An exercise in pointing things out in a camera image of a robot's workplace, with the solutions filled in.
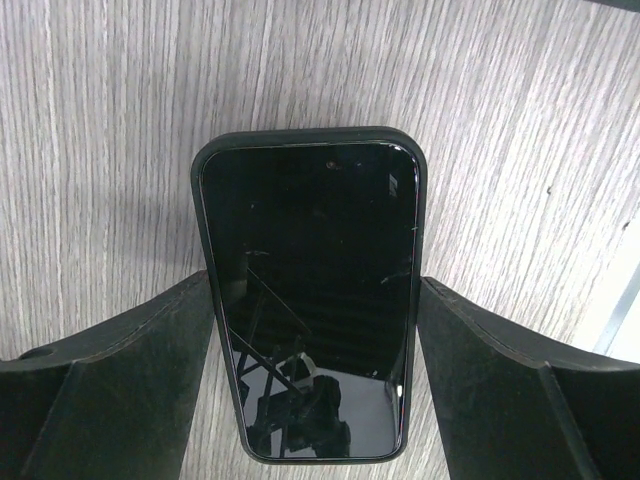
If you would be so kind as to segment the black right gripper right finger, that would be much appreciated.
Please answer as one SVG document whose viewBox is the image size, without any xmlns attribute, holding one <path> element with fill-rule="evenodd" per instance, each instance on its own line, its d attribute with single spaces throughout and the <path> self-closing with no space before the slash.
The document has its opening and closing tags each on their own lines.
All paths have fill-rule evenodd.
<svg viewBox="0 0 640 480">
<path fill-rule="evenodd" d="M 635 479 L 639 367 L 577 349 L 425 277 L 417 319 L 454 479 Z"/>
</svg>

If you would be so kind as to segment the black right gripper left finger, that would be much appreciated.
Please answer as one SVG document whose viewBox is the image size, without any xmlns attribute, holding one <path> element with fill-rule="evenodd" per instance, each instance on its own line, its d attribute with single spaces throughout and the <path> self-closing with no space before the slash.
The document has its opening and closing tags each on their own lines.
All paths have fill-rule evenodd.
<svg viewBox="0 0 640 480">
<path fill-rule="evenodd" d="M 1 365 L 5 479 L 176 479 L 214 312 L 199 271 Z"/>
</svg>

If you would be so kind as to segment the black smartphone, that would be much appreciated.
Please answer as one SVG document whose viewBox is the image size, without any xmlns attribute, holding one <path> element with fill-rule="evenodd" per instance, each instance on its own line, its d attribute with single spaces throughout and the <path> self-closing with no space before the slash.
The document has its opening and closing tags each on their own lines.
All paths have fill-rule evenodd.
<svg viewBox="0 0 640 480">
<path fill-rule="evenodd" d="M 385 126 L 220 135 L 191 188 L 245 451 L 364 464 L 406 447 L 427 165 Z"/>
</svg>

